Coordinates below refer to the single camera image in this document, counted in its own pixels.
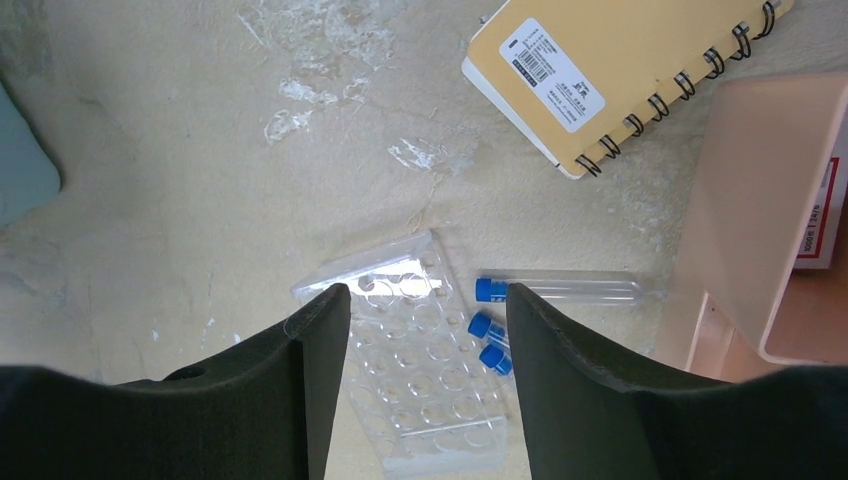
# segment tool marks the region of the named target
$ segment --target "spiral notebook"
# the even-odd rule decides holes
[[[795,0],[510,0],[477,32],[465,76],[563,174],[620,145],[732,60]]]

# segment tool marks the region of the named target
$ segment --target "blue screw cap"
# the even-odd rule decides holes
[[[489,333],[489,328],[492,326],[492,319],[483,312],[477,312],[471,318],[471,323],[468,324],[468,333],[477,338],[486,338]]]
[[[495,345],[488,345],[480,352],[480,361],[483,362],[483,365],[494,369],[501,375],[509,375],[509,372],[512,371],[512,359]]]
[[[505,302],[506,289],[509,285],[505,282],[493,282],[491,278],[481,277],[477,279],[475,293],[478,302]]]

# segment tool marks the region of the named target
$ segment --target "gray surface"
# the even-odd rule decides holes
[[[573,182],[459,70],[500,0],[318,4],[391,38],[368,51],[339,33],[353,26],[284,29],[263,46],[240,3],[0,2],[8,86],[66,174],[57,201],[0,234],[0,361],[160,378],[292,313],[289,287],[321,263],[422,228],[471,307],[479,268],[634,272],[653,292],[643,307],[564,310],[650,351],[715,83],[624,144],[602,178]],[[799,0],[723,80],[848,68],[845,18],[844,0]],[[327,71],[310,74],[293,45]],[[315,96],[293,81],[278,93],[286,78]],[[269,129],[269,144],[282,110],[307,124],[279,141]],[[528,478],[509,407],[502,475]],[[346,401],[333,435],[328,478],[379,476]]]
[[[0,227],[59,192],[59,172],[0,85]]]

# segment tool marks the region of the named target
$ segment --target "white stain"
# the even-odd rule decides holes
[[[392,55],[386,24],[411,0],[252,0],[236,9],[265,48],[291,53],[296,70],[332,74],[342,59],[378,68]]]
[[[286,78],[280,82],[280,95],[292,100],[299,100],[320,105],[329,105],[339,101],[339,97],[330,92],[316,92],[309,85],[304,85],[296,78]]]
[[[415,143],[405,138],[400,141],[403,145],[392,145],[388,152],[411,170],[459,175],[474,164],[465,155],[452,155],[444,145],[435,145],[420,138]]]
[[[312,110],[295,114],[291,114],[288,110],[280,110],[265,125],[265,140],[268,141],[268,145],[279,142],[295,130],[307,126],[311,116]]]
[[[365,77],[354,78],[353,83],[345,86],[342,91],[342,96],[344,96],[346,100],[365,103],[365,86],[368,85],[370,81],[371,79]]]

